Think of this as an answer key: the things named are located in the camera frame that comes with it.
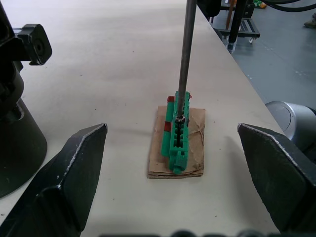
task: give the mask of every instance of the vertical metal rod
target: vertical metal rod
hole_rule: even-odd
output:
[[[179,120],[181,120],[182,118],[182,108],[184,105],[184,99],[186,95],[196,9],[197,9],[197,0],[187,0],[186,17],[185,17],[184,34],[183,34],[183,45],[182,45],[182,57],[181,57],[181,66],[180,66],[179,89],[178,89],[177,119]]]
[[[237,0],[228,42],[235,43],[247,0]]]

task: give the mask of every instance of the cardboard piece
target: cardboard piece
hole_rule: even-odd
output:
[[[203,175],[205,109],[190,108],[189,156],[184,172],[175,175],[168,169],[168,158],[161,155],[162,134],[167,106],[158,106],[154,135],[149,153],[148,178],[179,179]]]

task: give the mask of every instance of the green plastic part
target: green plastic part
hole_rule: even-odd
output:
[[[175,174],[184,171],[188,164],[188,124],[189,124],[189,99],[190,93],[186,92],[183,115],[185,122],[183,124],[176,123],[178,92],[176,91],[175,99],[169,101],[166,112],[166,122],[171,122],[171,131],[164,131],[162,137],[161,154],[169,157],[168,168]]]

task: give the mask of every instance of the gray floor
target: gray floor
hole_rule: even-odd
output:
[[[255,9],[252,19],[260,38],[253,44],[238,38],[233,57],[264,103],[280,100],[316,108],[316,29],[303,27],[314,11]],[[224,27],[226,17],[227,11],[221,11],[213,26]]]

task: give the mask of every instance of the white table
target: white table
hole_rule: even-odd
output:
[[[22,98],[48,142],[45,162],[78,130],[108,124],[83,237],[277,231],[252,184],[237,124],[280,128],[199,9],[187,90],[190,105],[206,109],[204,175],[149,180],[156,109],[178,88],[185,0],[2,4],[14,27],[41,23],[53,48],[44,66],[24,64],[21,73]],[[0,199],[1,213],[9,213],[27,184]]]

